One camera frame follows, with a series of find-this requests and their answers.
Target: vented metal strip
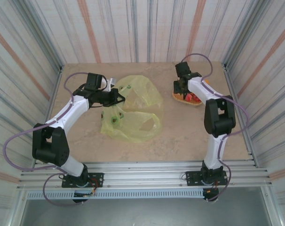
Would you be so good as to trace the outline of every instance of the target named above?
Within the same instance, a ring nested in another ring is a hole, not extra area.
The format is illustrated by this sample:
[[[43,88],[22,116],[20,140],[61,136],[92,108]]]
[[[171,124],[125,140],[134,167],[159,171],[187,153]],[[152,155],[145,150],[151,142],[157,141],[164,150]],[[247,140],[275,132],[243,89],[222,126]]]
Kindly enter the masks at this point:
[[[83,199],[74,197],[75,191],[46,191],[49,199]],[[204,198],[202,188],[185,189],[116,189],[96,191],[95,195],[85,199],[150,199],[150,198]],[[42,191],[31,191],[28,200],[43,200]]]

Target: plastic bag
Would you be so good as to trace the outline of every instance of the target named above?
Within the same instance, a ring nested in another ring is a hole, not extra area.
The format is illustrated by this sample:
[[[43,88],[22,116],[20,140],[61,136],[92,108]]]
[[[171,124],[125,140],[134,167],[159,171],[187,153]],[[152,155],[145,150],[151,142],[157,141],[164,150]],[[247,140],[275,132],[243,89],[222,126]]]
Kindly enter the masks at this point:
[[[142,75],[129,75],[119,80],[115,88],[125,102],[105,107],[101,133],[127,142],[143,142],[161,132],[163,98],[153,83]]]

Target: beige table surface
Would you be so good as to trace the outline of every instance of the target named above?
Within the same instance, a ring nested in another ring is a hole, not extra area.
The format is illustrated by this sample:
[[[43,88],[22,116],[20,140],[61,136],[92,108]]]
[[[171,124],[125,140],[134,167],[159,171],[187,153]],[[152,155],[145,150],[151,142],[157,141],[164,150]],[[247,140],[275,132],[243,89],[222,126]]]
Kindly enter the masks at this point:
[[[191,161],[203,160],[207,151],[208,134],[204,128],[204,105],[191,106],[172,97],[173,81],[177,79],[175,63],[118,63],[67,64],[55,99],[52,116],[66,105],[70,96],[63,88],[68,75],[92,72],[106,78],[121,79],[127,75],[144,75],[157,87],[164,99],[163,131],[144,143],[126,143],[101,134],[102,108],[89,109],[73,125],[67,139],[72,156],[81,162],[96,161]],[[214,73],[209,84],[218,92],[229,94],[221,64],[213,62]],[[210,71],[206,62],[190,62],[192,72],[206,75]],[[72,77],[67,87],[74,91],[86,82],[85,75]],[[230,137],[226,143],[224,159],[248,159],[242,135]]]

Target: striped wall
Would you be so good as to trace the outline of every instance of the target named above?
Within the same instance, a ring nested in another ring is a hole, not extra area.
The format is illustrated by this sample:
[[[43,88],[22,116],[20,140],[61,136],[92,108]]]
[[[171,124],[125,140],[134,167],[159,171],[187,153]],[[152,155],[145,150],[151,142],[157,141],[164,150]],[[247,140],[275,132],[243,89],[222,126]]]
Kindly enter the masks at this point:
[[[66,64],[170,62],[191,52],[222,61],[257,1],[25,2]]]
[[[7,138],[44,122],[58,66],[47,59],[25,17],[13,1],[0,0],[0,225],[6,221],[20,171],[2,156]],[[8,145],[9,158],[20,166],[32,163],[32,135]]]
[[[270,172],[285,217],[285,0],[268,1],[229,68],[251,117],[257,160]]]

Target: gray floor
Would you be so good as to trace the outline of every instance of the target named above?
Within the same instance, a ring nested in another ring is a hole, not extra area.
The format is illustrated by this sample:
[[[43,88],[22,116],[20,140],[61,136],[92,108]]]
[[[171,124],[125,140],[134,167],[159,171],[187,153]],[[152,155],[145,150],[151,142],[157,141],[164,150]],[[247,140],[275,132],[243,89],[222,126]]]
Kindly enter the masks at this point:
[[[76,207],[28,201],[23,226],[270,226],[260,188],[229,188],[202,199],[93,200]]]

